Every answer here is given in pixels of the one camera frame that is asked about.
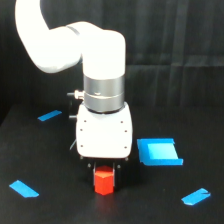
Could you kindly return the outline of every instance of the black background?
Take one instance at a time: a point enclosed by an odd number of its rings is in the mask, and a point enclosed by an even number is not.
[[[82,89],[82,66],[39,71],[17,34],[14,7],[0,0],[0,123],[12,105],[26,106],[13,106],[0,128],[1,223],[222,223],[224,1],[41,1],[49,28],[83,20],[126,38],[133,153],[125,186],[106,197],[91,191],[76,150],[68,151],[75,133],[66,110],[44,125],[36,119],[66,108],[66,93]],[[184,166],[140,165],[136,139],[149,137],[174,138]],[[16,179],[40,197],[10,191]],[[201,187],[212,197],[194,207],[181,202]]]
[[[87,181],[74,121],[52,108],[13,106],[0,128],[0,222],[5,224],[220,224],[224,219],[224,109],[132,107],[133,147],[122,166],[123,187],[102,196]],[[183,166],[139,163],[139,138],[174,138]],[[23,198],[9,188],[16,180],[39,193]],[[181,198],[205,188],[211,196],[187,206]]]
[[[0,0],[2,116],[14,103],[66,105],[66,93],[82,89],[82,66],[39,71],[18,37],[14,7]],[[41,8],[49,28],[88,21],[125,36],[129,105],[224,105],[224,1],[42,0]]]

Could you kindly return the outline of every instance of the white plastic casing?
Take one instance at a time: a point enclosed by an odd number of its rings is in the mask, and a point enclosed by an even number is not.
[[[77,115],[76,140],[83,157],[126,158],[131,152],[132,121],[128,104],[113,114],[95,114],[81,104]]]
[[[80,35],[83,73],[92,79],[115,79],[125,73],[125,38],[122,34],[103,30],[87,23],[67,25]]]
[[[17,0],[15,19],[25,49],[40,70],[56,73],[79,62],[79,37],[67,27],[49,30],[40,10],[40,0]]]

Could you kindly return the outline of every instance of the black table surface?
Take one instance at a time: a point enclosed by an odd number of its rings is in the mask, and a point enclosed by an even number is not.
[[[51,108],[15,105],[0,127],[0,223],[223,223],[224,109],[131,108],[134,136],[123,187],[96,194],[76,147],[75,122],[63,111],[45,122]],[[183,166],[139,163],[137,139],[174,138]],[[23,198],[16,180],[39,193]],[[181,198],[200,189],[211,197],[194,205]]]

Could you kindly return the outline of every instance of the blue paper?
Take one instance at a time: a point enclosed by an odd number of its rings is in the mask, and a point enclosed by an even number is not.
[[[204,200],[205,198],[208,198],[211,194],[205,190],[204,188],[201,188],[197,191],[195,191],[192,194],[189,194],[188,196],[182,198],[181,200],[186,205],[195,205],[198,202]]]
[[[9,185],[9,187],[21,194],[24,198],[37,197],[39,195],[36,191],[19,180]]]
[[[149,159],[145,165],[147,166],[182,166],[183,159]]]
[[[141,139],[141,141],[147,144],[159,144],[159,143],[175,144],[173,138],[146,138],[146,139]]]
[[[174,140],[168,139],[138,139],[140,162],[147,166],[180,166],[183,159],[178,159]]]
[[[46,121],[46,120],[48,120],[52,117],[55,117],[55,116],[57,116],[58,114],[61,114],[61,113],[62,113],[61,111],[55,110],[55,111],[52,111],[52,112],[50,112],[48,114],[45,114],[41,117],[38,117],[38,119],[41,120],[41,121]]]
[[[150,159],[178,159],[173,144],[148,144]]]

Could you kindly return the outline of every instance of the blue tape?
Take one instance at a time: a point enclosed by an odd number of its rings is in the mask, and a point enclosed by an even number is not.
[[[41,117],[38,117],[38,119],[40,121],[46,121],[46,120],[48,120],[48,119],[50,119],[52,117],[55,117],[55,116],[57,116],[58,114],[61,114],[61,113],[62,113],[61,111],[55,110],[55,111],[52,111],[52,112],[50,112],[48,114],[45,114],[45,115],[43,115]]]
[[[147,160],[149,159],[148,145],[143,144],[142,139],[137,140],[137,145],[138,145],[138,149],[139,149],[139,160],[140,160],[140,162],[146,164]]]
[[[144,164],[147,166],[182,166],[183,159],[149,159]]]
[[[26,184],[24,184],[19,180],[9,185],[9,187],[11,187],[14,191],[18,192],[19,194],[21,194],[24,198],[37,197],[39,195],[36,191],[34,191],[33,189],[31,189],[30,187],[28,187]]]
[[[210,197],[210,195],[211,194],[207,190],[201,188],[195,191],[194,193],[182,198],[181,200],[184,202],[185,205],[195,205],[198,202]]]

